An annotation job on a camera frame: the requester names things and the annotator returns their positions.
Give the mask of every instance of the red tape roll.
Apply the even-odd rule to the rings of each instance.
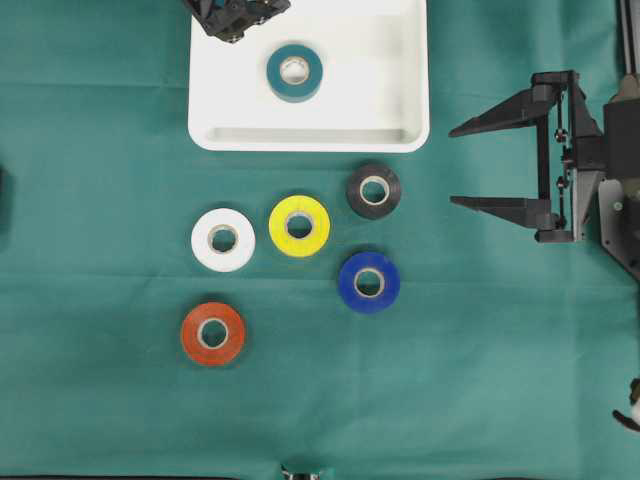
[[[204,327],[219,322],[226,329],[226,337],[217,347],[210,347],[203,338]],[[182,348],[194,362],[206,367],[230,363],[242,351],[246,328],[244,320],[229,305],[205,303],[194,308],[182,323]]]

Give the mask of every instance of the green fabric surface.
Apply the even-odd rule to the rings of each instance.
[[[610,416],[639,370],[636,283],[595,225],[587,242],[541,246],[448,201],[534,194],[533,131],[447,138],[531,73],[580,71],[601,121],[621,76],[615,4],[432,0],[431,137],[410,155],[358,155],[193,144],[178,0],[4,0],[0,473],[257,480],[285,462],[337,480],[637,478],[639,437]],[[344,194],[370,158],[404,188],[377,222]],[[268,236],[291,192],[332,217],[310,259]],[[256,230],[253,260],[231,274],[190,249],[217,206]],[[370,317],[336,290],[363,246],[403,278]],[[233,365],[200,368],[180,325],[216,300],[248,340]]]

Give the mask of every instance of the white tray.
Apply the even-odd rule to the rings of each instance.
[[[292,0],[230,45],[191,33],[189,133],[207,150],[411,152],[429,136],[426,0]],[[266,78],[279,47],[318,53],[324,78],[303,103]]]

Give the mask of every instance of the black mechanical part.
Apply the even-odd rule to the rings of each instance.
[[[364,186],[375,182],[384,188],[384,198],[371,202],[365,198]],[[369,220],[378,220],[393,212],[402,198],[402,185],[389,167],[368,164],[360,167],[347,181],[347,200],[354,212]]]
[[[210,37],[236,43],[244,32],[283,13],[289,0],[183,0]]]
[[[640,0],[620,0],[620,20],[625,70],[635,74],[640,63]]]
[[[633,379],[629,388],[631,389],[629,403],[631,406],[634,406],[638,401],[640,401],[640,378]],[[618,410],[613,411],[613,418],[615,418],[623,427],[640,433],[640,425],[638,425],[632,418],[620,413]]]
[[[523,90],[485,114],[475,117],[451,131],[451,137],[524,127],[536,127],[538,144],[538,198],[478,198],[451,197],[455,204],[495,215],[525,228],[536,229],[540,243],[567,243],[582,238],[582,224],[586,221],[590,199],[595,193],[594,175],[603,162],[604,138],[587,110],[586,96],[580,89],[580,75],[574,71],[537,73],[531,78],[531,88]],[[569,100],[569,131],[562,119],[562,102]],[[558,108],[555,138],[563,146],[563,176],[556,182],[561,196],[560,213],[551,211],[551,181],[549,163],[549,116]],[[565,216],[565,190],[571,188],[573,222],[571,231]],[[589,199],[579,206],[575,196],[589,192]]]
[[[320,480],[319,473],[291,473],[284,465],[280,465],[284,480]]]

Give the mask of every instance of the electrical tape roll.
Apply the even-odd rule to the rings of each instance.
[[[365,295],[357,287],[361,273],[374,272],[380,277],[380,290]],[[358,253],[340,270],[338,289],[344,303],[358,313],[374,314],[389,308],[400,294],[400,274],[395,265],[381,253]]]
[[[235,237],[231,250],[221,252],[213,247],[213,237],[220,230],[229,230]],[[219,208],[204,214],[191,232],[191,249],[196,259],[216,272],[233,272],[245,266],[256,247],[256,235],[251,222],[240,212]]]
[[[283,77],[287,65],[295,64],[305,72],[296,82]],[[304,45],[286,45],[276,50],[267,63],[267,80],[273,92],[282,100],[299,103],[313,97],[322,83],[324,71],[316,52]]]
[[[218,322],[226,330],[222,343],[210,347],[204,340],[204,327]],[[191,360],[205,367],[220,367],[230,363],[241,351],[246,337],[244,320],[229,305],[205,303],[194,308],[182,323],[182,348]]]
[[[374,182],[384,189],[384,198],[371,202],[365,198],[364,187]],[[347,182],[347,200],[354,212],[369,220],[378,220],[395,210],[402,198],[402,185],[398,176],[385,165],[368,164],[358,170]]]
[[[304,216],[311,222],[311,232],[304,238],[289,233],[287,225],[295,216]],[[269,217],[269,235],[278,250],[285,255],[304,258],[315,255],[329,239],[331,219],[317,200],[304,195],[294,195],[280,201]]]

